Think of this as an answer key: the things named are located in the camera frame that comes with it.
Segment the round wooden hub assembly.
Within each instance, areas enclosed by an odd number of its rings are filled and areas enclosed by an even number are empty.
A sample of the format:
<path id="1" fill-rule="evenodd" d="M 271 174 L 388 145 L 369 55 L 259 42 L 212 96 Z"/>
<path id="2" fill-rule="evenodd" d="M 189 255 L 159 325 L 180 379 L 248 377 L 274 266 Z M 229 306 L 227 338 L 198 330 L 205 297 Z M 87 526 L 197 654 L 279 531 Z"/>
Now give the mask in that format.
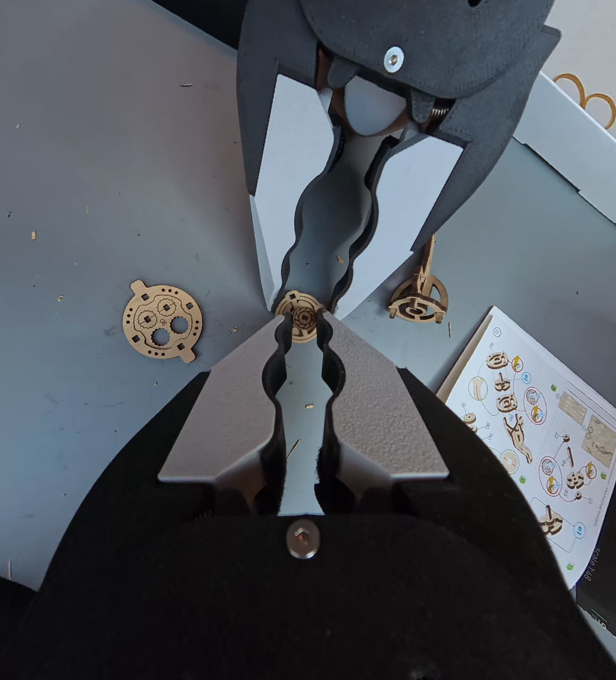
<path id="1" fill-rule="evenodd" d="M 282 300 L 279 302 L 278 307 L 275 311 L 276 316 L 285 316 L 289 314 L 292 318 L 293 311 L 297 307 L 301 306 L 311 306 L 315 309 L 316 312 L 316 319 L 315 319 L 315 328 L 313 329 L 313 332 L 311 333 L 302 333 L 298 328 L 294 326 L 293 320 L 292 320 L 292 341 L 297 344 L 304 344 L 308 343 L 312 340 L 314 340 L 317 336 L 317 313 L 319 310 L 323 310 L 324 306 L 313 296 L 307 294 L 307 293 L 302 293 L 298 290 L 291 290 L 286 293 L 286 295 L 282 298 Z"/>

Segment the illustrated instruction booklet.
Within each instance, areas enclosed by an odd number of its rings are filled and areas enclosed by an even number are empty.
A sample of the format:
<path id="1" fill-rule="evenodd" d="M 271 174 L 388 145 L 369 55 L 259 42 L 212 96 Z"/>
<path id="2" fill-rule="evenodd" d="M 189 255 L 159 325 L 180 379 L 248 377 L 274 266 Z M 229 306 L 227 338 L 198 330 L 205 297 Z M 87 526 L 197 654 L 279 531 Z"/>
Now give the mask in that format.
<path id="1" fill-rule="evenodd" d="M 491 449 L 575 587 L 616 484 L 616 409 L 497 307 L 437 396 Z"/>

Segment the white cardboard box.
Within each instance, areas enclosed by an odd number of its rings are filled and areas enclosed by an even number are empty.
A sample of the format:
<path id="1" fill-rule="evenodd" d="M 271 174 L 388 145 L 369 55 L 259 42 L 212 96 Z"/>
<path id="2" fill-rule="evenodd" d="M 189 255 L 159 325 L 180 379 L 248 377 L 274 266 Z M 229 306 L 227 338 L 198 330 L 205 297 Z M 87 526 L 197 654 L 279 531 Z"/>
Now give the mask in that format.
<path id="1" fill-rule="evenodd" d="M 556 1 L 547 23 L 561 39 L 537 77 L 514 138 L 616 224 L 616 139 L 553 83 L 574 73 L 616 101 L 616 1 Z"/>

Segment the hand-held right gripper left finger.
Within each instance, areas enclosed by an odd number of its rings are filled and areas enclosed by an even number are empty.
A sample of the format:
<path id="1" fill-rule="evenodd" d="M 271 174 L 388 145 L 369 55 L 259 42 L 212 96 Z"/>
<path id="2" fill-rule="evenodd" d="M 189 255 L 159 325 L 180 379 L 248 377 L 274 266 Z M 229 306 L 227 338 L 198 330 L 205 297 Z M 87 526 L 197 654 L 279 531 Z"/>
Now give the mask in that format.
<path id="1" fill-rule="evenodd" d="M 279 513 L 287 455 L 277 394 L 287 379 L 292 329 L 287 314 L 276 316 L 211 368 L 160 482 L 233 490 L 252 512 Z"/>

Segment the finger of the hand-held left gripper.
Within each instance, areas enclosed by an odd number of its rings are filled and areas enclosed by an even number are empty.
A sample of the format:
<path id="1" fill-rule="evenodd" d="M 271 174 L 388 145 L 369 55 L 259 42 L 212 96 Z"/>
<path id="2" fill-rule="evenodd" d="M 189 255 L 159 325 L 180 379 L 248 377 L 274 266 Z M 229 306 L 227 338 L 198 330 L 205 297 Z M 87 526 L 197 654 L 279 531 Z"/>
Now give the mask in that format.
<path id="1" fill-rule="evenodd" d="M 367 219 L 333 290 L 335 318 L 348 316 L 410 257 L 462 153 L 462 147 L 424 134 L 381 144 L 366 176 Z"/>
<path id="2" fill-rule="evenodd" d="M 256 190 L 250 195 L 262 293 L 269 311 L 284 289 L 289 258 L 303 231 L 308 189 L 337 155 L 341 125 L 330 115 L 332 90 L 278 75 Z"/>

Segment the group of yellow rubber bands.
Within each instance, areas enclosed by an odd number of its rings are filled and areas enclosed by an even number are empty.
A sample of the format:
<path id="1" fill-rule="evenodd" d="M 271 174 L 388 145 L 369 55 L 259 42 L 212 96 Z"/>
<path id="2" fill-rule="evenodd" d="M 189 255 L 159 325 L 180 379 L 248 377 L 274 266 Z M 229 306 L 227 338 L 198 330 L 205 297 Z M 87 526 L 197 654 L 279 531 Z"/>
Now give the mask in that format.
<path id="1" fill-rule="evenodd" d="M 553 83 L 616 139 L 614 98 L 605 92 L 588 92 L 574 73 L 560 73 L 553 78 Z"/>

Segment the round wooden gear-cutout plate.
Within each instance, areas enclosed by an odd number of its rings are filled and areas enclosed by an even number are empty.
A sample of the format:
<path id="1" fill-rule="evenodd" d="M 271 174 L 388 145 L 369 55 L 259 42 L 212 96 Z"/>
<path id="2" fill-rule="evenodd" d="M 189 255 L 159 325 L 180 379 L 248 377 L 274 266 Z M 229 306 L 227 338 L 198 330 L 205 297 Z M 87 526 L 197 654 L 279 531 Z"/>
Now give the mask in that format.
<path id="1" fill-rule="evenodd" d="M 129 345 L 149 358 L 196 359 L 195 344 L 203 330 L 203 315 L 194 298 L 170 285 L 131 283 L 133 296 L 122 317 Z"/>

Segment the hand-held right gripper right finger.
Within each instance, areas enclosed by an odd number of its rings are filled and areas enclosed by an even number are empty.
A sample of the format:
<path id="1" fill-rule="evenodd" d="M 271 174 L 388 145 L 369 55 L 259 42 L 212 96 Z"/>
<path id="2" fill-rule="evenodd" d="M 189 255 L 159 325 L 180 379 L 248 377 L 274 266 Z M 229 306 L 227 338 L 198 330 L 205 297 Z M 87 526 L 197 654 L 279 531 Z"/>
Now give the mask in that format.
<path id="1" fill-rule="evenodd" d="M 328 514 L 400 483 L 447 479 L 445 464 L 395 363 L 328 311 L 316 319 L 324 412 L 315 496 Z"/>

